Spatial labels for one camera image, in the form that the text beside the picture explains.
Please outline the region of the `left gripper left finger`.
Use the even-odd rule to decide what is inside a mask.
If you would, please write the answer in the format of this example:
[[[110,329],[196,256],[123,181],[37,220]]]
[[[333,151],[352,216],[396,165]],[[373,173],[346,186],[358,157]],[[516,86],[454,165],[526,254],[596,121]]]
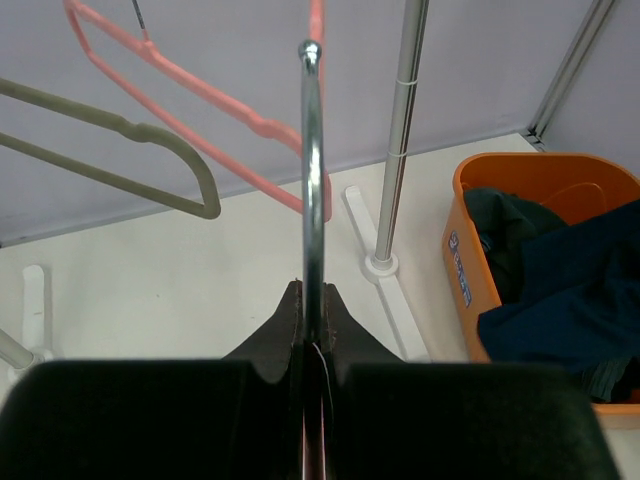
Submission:
[[[296,479],[301,285],[220,359],[58,360],[1,412],[5,479]]]

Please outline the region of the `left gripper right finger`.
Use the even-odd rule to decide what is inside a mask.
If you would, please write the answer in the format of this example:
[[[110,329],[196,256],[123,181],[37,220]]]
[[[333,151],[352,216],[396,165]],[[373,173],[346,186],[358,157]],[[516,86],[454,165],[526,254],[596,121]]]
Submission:
[[[400,360],[327,285],[328,452],[339,479],[616,479],[590,402],[539,365]]]

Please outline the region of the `navy blue shorts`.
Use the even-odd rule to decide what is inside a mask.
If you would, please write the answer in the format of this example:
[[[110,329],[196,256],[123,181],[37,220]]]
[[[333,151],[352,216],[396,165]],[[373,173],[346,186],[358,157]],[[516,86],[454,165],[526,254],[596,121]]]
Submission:
[[[491,360],[579,373],[638,356],[638,202],[526,243],[523,266],[519,301],[479,317]]]

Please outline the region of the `black shorts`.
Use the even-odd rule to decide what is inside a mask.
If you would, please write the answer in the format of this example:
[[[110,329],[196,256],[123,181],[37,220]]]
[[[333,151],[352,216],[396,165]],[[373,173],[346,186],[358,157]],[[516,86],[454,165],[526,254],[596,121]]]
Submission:
[[[496,189],[471,189],[464,200],[500,297],[498,307],[518,302],[524,286],[524,245],[573,225],[536,202]],[[569,373],[592,401],[623,403],[639,387],[639,354]]]

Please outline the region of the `grey hanger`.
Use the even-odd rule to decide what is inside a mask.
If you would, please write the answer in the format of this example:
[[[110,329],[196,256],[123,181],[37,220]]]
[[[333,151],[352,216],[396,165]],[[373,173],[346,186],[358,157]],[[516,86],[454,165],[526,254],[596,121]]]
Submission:
[[[1,227],[96,222],[161,208],[207,220],[221,207],[207,162],[172,132],[1,81]]]

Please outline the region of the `pink hanger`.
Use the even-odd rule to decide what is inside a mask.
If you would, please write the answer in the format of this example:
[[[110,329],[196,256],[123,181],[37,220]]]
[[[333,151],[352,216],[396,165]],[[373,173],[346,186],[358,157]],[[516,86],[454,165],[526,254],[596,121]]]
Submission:
[[[298,47],[324,39],[320,1],[67,1],[93,66],[226,173],[301,212],[275,180],[298,167]]]
[[[325,398],[326,364],[321,350],[325,316],[325,170],[322,107],[322,44],[325,7],[310,3],[309,38],[298,48],[301,61],[301,161],[303,205],[303,420],[302,477],[328,479]]]

